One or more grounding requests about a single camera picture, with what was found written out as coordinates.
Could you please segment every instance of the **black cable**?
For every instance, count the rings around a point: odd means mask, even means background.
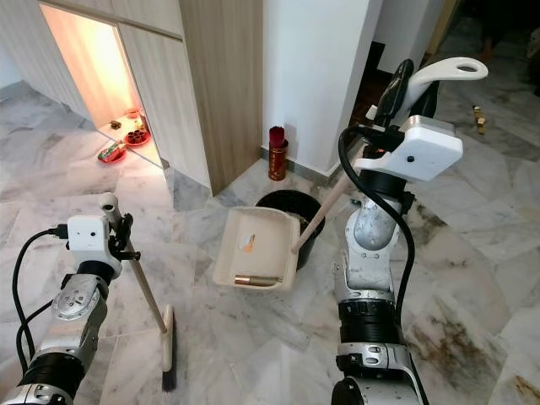
[[[11,285],[11,292],[13,294],[13,302],[15,303],[15,310],[17,311],[17,316],[19,317],[21,326],[24,324],[25,317],[24,317],[23,307],[20,304],[19,291],[17,289],[17,283],[19,281],[20,265],[23,261],[24,254],[26,253],[26,251],[28,250],[28,247],[34,240],[41,238],[43,235],[54,235],[54,232],[55,232],[54,229],[47,229],[47,230],[42,230],[41,232],[38,232],[37,234],[32,236],[30,239],[28,239],[24,243],[23,248],[20,250],[19,256],[17,257],[17,262],[15,263],[15,269],[13,270],[13,282]],[[32,356],[35,353],[34,340],[32,339],[32,333],[30,332],[30,329],[28,328],[28,326],[25,326],[23,330],[24,330],[24,335],[26,336],[26,342],[28,343],[30,358],[32,358]]]
[[[26,364],[26,358],[24,357],[23,344],[21,342],[21,339],[23,337],[23,331],[25,330],[25,328],[28,328],[28,324],[29,324],[30,321],[32,321],[41,312],[43,312],[44,310],[49,308],[51,306],[51,304],[52,304],[52,300],[47,302],[40,309],[32,312],[32,314],[28,318],[26,318],[24,320],[24,322],[22,322],[20,324],[19,330],[17,331],[17,337],[15,338],[15,345],[17,346],[17,355],[19,356],[19,362],[20,362],[21,368],[23,369],[23,374],[28,369],[28,365]]]
[[[351,166],[350,162],[348,161],[347,149],[345,147],[344,139],[345,137],[350,135],[361,135],[361,133],[359,132],[359,127],[348,127],[343,130],[343,132],[341,132],[341,135],[339,135],[339,140],[337,142],[337,152],[339,154],[339,160],[341,161],[343,170],[361,192],[363,192],[368,198],[373,200],[374,203],[379,205],[386,213],[388,213],[388,215],[392,217],[392,219],[396,221],[397,225],[402,230],[405,241],[407,242],[407,261],[405,262],[402,281],[399,284],[399,290],[396,299],[396,318],[401,325],[403,299],[405,298],[405,290],[407,289],[408,279],[411,275],[411,270],[413,269],[414,264],[413,234],[411,233],[411,230],[409,229],[407,223],[405,222],[400,213],[398,213],[394,208],[392,208],[392,206],[388,204],[381,196],[364,187],[364,185],[362,184],[362,181],[359,179],[358,175],[354,171],[353,166]]]

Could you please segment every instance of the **black trash bin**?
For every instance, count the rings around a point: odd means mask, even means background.
[[[312,196],[296,190],[278,190],[271,192],[259,200],[258,207],[276,208],[286,213],[296,214],[300,219],[300,233],[304,232],[308,223],[315,217],[321,204]],[[305,244],[298,251],[296,270],[302,268],[310,256],[316,237],[324,228],[325,219],[317,226]]]

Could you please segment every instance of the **warm light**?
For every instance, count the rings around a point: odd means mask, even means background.
[[[97,127],[140,106],[115,27],[43,4],[41,10]]]

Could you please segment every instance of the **dustpan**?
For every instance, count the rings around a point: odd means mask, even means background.
[[[290,289],[300,238],[297,218],[274,208],[236,207],[229,211],[213,281],[247,289]],[[235,278],[275,280],[271,285],[235,283]]]

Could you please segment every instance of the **dustpan handle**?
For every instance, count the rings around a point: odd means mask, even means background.
[[[364,148],[360,148],[356,156],[354,156],[353,161],[360,158],[362,156],[362,151]],[[317,226],[321,223],[321,221],[324,219],[325,215],[330,211],[330,208],[334,205],[334,203],[338,200],[339,196],[341,196],[345,190],[347,190],[347,187],[350,183],[350,179],[348,176],[343,173],[339,181],[336,183],[336,186],[330,191],[330,194],[327,195],[324,202],[322,203],[321,207],[315,214],[315,217],[310,221],[310,224],[307,225],[307,228],[305,228],[305,231],[302,232],[302,235],[300,235],[300,238],[298,241],[294,244],[294,246],[291,248],[291,253],[294,255],[298,253],[302,245],[305,244],[305,242],[308,240],[308,238],[313,234],[313,232],[316,230]]]

